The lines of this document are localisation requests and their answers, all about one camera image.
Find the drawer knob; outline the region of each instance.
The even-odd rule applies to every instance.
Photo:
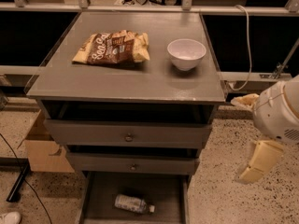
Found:
[[[133,141],[133,137],[130,133],[128,133],[125,137],[124,137],[124,140],[126,142],[132,142]]]
[[[137,165],[136,165],[136,164],[133,164],[133,165],[130,167],[130,169],[131,169],[132,171],[135,171],[135,170],[137,169]]]

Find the concrete floor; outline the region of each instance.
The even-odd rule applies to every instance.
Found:
[[[0,111],[0,133],[19,157],[26,157],[24,145],[18,146],[37,110],[33,101],[13,98]],[[220,108],[188,190],[191,224],[299,223],[299,146],[286,146],[283,159],[259,182],[244,185],[235,181],[239,168],[248,160],[249,140],[260,135],[252,126],[250,112],[231,106]],[[12,157],[3,140],[0,153]],[[26,184],[19,202],[6,202],[17,176],[16,169],[0,168],[0,213],[19,210],[22,224],[49,223]],[[26,179],[47,207],[52,223],[75,222],[85,183],[81,175],[31,173]]]

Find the cardboard box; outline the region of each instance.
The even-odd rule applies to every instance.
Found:
[[[74,173],[65,157],[66,150],[51,138],[45,128],[44,116],[38,113],[29,133],[23,141],[30,168],[34,172]]]

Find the plastic bottle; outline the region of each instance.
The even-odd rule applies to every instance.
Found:
[[[117,208],[139,214],[153,213],[155,211],[155,206],[147,204],[145,200],[123,194],[119,194],[116,197],[114,205]]]

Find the bowl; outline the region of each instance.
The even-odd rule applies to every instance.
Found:
[[[192,39],[178,39],[167,47],[172,64],[181,71],[189,71],[206,55],[206,47]]]

